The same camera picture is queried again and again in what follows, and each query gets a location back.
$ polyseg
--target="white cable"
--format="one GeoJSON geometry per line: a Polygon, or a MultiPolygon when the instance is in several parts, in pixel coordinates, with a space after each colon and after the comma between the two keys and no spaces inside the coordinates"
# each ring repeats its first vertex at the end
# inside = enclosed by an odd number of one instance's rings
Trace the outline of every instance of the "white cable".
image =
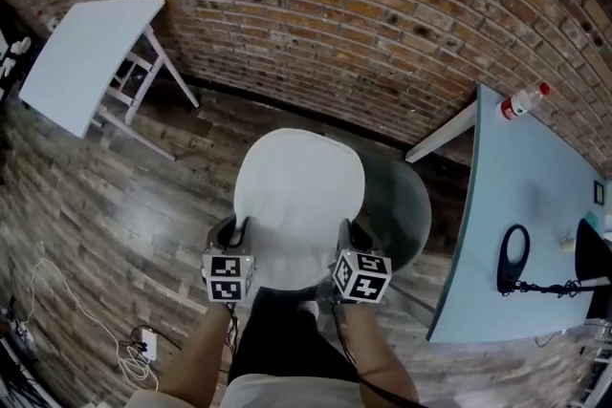
{"type": "Polygon", "coordinates": [[[106,327],[106,325],[104,325],[101,321],[99,321],[97,318],[95,318],[94,316],[92,316],[91,314],[89,314],[84,308],[83,306],[80,304],[80,301],[78,300],[78,298],[75,296],[75,294],[73,293],[73,291],[70,289],[70,286],[68,286],[68,281],[66,281],[66,277],[64,276],[64,274],[62,273],[62,271],[59,269],[59,267],[54,264],[51,260],[49,260],[48,258],[43,257],[42,259],[40,259],[40,262],[38,262],[38,264],[36,264],[36,267],[34,267],[34,271],[32,274],[32,280],[30,281],[30,292],[31,292],[31,298],[32,298],[32,308],[30,309],[30,313],[28,314],[28,317],[26,318],[26,321],[24,321],[21,325],[27,325],[30,322],[30,318],[32,318],[33,314],[34,314],[34,280],[36,279],[36,274],[38,272],[38,268],[40,266],[42,266],[43,264],[49,264],[51,266],[53,266],[55,268],[55,271],[60,275],[62,281],[64,282],[64,286],[66,287],[66,290],[70,293],[70,295],[72,296],[72,298],[74,299],[76,305],[78,306],[78,308],[80,309],[80,311],[86,316],[88,317],[90,320],[98,323],[109,335],[111,335],[111,337],[113,338],[113,341],[115,342],[115,354],[117,355],[117,361],[121,367],[121,371],[123,372],[123,377],[125,377],[125,380],[130,384],[130,386],[137,388],[137,389],[141,389],[141,386],[138,386],[136,384],[134,384],[131,380],[130,380],[130,376],[132,377],[132,379],[134,379],[137,382],[144,382],[148,379],[149,376],[153,376],[153,379],[155,380],[155,391],[158,390],[158,388],[160,387],[160,381],[157,379],[157,376],[155,376],[155,373],[151,370],[149,363],[144,361],[144,360],[140,360],[138,358],[138,356],[140,355],[140,353],[134,349],[133,347],[127,347],[127,353],[128,353],[128,357],[121,357],[120,356],[120,344],[119,341],[117,340],[117,338],[113,335],[113,333],[106,327]]]}

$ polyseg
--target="wrist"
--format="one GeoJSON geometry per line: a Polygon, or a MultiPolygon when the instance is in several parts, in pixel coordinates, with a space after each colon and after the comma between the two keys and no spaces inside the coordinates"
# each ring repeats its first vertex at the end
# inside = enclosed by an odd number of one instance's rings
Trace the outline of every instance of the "wrist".
{"type": "Polygon", "coordinates": [[[342,309],[346,315],[374,314],[374,309],[369,303],[345,303],[342,304],[342,309]]]}
{"type": "Polygon", "coordinates": [[[228,321],[231,319],[230,308],[228,308],[224,303],[210,303],[208,305],[207,314],[218,318],[227,319],[228,321]]]}

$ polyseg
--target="electrical outlet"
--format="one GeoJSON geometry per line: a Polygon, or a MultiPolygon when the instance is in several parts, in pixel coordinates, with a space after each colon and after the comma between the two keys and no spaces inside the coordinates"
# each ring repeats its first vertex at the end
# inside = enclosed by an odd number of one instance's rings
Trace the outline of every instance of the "electrical outlet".
{"type": "Polygon", "coordinates": [[[150,361],[157,358],[157,335],[150,330],[142,329],[142,343],[146,344],[146,352],[142,356],[150,361]]]}

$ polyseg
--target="plastic bottle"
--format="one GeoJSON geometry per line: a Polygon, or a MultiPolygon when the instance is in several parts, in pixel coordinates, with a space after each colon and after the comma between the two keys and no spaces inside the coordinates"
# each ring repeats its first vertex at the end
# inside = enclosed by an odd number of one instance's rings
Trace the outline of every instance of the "plastic bottle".
{"type": "Polygon", "coordinates": [[[551,86],[546,82],[518,91],[513,96],[504,99],[497,110],[506,119],[514,119],[528,113],[546,96],[551,93],[551,86]]]}

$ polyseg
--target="person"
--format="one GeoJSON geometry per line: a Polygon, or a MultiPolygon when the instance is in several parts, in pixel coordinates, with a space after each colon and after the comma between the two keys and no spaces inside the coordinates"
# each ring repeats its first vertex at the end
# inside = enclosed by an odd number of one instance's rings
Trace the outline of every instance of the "person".
{"type": "MultiPolygon", "coordinates": [[[[340,307],[355,365],[319,334],[317,303],[262,288],[231,362],[221,408],[421,406],[374,309],[364,303],[340,307]]],[[[212,303],[162,372],[159,391],[138,391],[126,408],[208,408],[230,320],[226,305],[212,303]]]]}

